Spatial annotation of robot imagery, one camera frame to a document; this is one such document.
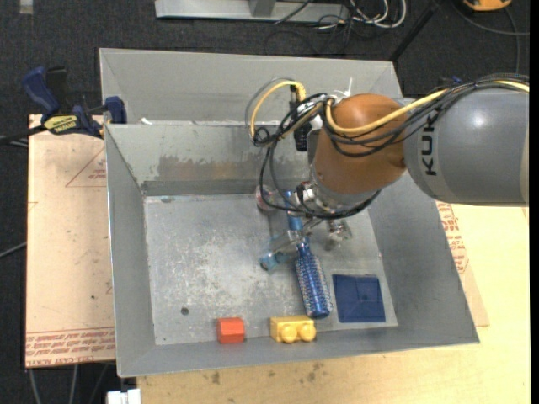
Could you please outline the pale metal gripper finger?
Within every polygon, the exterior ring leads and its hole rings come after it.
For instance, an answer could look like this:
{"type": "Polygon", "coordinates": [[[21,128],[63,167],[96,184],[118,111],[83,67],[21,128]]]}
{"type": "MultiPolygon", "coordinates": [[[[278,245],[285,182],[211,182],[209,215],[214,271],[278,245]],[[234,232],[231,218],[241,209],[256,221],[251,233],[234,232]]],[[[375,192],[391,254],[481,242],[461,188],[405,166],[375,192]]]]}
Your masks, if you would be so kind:
{"type": "Polygon", "coordinates": [[[273,271],[277,267],[293,263],[298,258],[298,245],[293,244],[278,250],[268,251],[259,259],[259,264],[264,271],[273,271]]]}
{"type": "Polygon", "coordinates": [[[303,227],[301,230],[286,230],[279,236],[270,240],[271,249],[287,249],[306,241],[312,235],[312,227],[303,227]]]}

